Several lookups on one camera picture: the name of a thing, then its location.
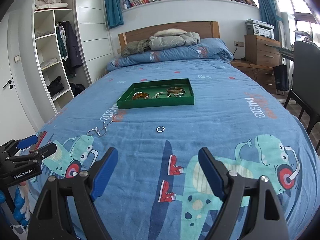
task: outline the cartoon red sneaker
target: cartoon red sneaker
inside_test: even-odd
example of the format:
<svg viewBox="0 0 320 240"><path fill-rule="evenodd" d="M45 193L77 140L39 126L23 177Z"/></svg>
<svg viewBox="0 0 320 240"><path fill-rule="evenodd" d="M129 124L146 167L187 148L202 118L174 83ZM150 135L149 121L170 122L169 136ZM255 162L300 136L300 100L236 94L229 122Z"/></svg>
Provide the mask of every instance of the cartoon red sneaker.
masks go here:
<svg viewBox="0 0 320 240"><path fill-rule="evenodd" d="M172 202L173 200L176 200L176 194L172 192L168 192L168 190L169 190L169 182L167 182L166 180L163 180L160 188L158 202Z"/></svg>
<svg viewBox="0 0 320 240"><path fill-rule="evenodd" d="M168 165L168 175L180 175L183 173L183 168L181 166L175 165L177 162L177 157L175 155L170 155L169 165Z"/></svg>

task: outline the bed headboard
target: bed headboard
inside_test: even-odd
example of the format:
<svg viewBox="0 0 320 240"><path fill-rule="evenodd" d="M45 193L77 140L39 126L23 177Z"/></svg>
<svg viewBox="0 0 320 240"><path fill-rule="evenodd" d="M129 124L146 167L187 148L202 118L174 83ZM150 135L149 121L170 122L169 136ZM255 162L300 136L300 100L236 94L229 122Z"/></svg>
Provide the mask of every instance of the bed headboard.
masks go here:
<svg viewBox="0 0 320 240"><path fill-rule="evenodd" d="M131 41L140 41L143 39L148 39L150 36L158 31L177 28L182 29L186 32L196 32L199 33L200 38L219 38L219 24L218 22L178 22L178 23L167 23L154 25L150 27L141 28L138 30L120 33L119 41L121 50Z"/></svg>

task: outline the metal screw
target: metal screw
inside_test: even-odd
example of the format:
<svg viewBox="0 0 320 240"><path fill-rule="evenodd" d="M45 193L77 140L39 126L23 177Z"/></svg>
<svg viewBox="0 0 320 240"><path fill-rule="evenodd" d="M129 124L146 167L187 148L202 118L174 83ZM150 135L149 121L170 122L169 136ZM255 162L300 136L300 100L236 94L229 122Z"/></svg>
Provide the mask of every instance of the metal screw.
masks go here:
<svg viewBox="0 0 320 240"><path fill-rule="evenodd" d="M50 176L49 178L48 178L48 181L50 181L50 182L53 182L53 181L55 181L56 180L56 177L55 176Z"/></svg>
<svg viewBox="0 0 320 240"><path fill-rule="evenodd" d="M269 178L268 178L266 175L262 175L262 176L261 176L261 180L262 180L263 182L268 182L268 181L269 181Z"/></svg>
<svg viewBox="0 0 320 240"><path fill-rule="evenodd" d="M229 171L229 175L232 177L236 177L238 175L238 172L231 170L231 171Z"/></svg>
<svg viewBox="0 0 320 240"><path fill-rule="evenodd" d="M79 175L80 175L80 177L86 177L86 176L88 176L88 172L87 171L80 171Z"/></svg>

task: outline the white ring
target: white ring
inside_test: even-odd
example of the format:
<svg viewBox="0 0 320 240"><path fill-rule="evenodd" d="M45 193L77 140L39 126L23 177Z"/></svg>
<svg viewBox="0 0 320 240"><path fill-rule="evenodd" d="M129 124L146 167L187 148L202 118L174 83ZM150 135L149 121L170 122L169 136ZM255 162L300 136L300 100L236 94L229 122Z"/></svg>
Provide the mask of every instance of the white ring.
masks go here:
<svg viewBox="0 0 320 240"><path fill-rule="evenodd" d="M163 132L165 130L165 128L163 127L163 126L159 126L158 128L157 128L157 132Z"/></svg>

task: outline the chair backrest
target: chair backrest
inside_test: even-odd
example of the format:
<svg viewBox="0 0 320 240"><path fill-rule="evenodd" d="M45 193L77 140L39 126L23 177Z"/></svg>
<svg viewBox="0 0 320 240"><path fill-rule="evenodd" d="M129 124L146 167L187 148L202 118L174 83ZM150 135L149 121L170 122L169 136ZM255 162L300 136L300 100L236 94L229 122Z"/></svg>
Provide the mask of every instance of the chair backrest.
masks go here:
<svg viewBox="0 0 320 240"><path fill-rule="evenodd" d="M320 114L320 48L314 44L294 43L292 90Z"/></svg>

